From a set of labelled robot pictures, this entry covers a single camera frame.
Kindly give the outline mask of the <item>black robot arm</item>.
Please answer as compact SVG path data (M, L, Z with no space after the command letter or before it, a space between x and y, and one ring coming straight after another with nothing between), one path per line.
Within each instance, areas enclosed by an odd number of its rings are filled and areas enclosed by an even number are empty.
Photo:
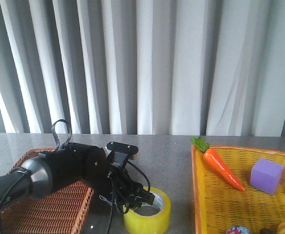
M0 209L27 197L43 199L77 181L116 206L134 209L144 203L152 205L155 196L150 188L133 181L125 168L138 147L118 142L106 147L109 154L97 146L70 142L27 159L0 176Z

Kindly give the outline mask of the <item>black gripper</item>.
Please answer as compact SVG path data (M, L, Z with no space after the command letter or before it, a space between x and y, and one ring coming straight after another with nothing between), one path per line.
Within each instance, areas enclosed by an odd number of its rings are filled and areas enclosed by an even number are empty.
M153 205L155 196L133 181L126 169L109 168L99 171L99 198L111 206L135 209Z

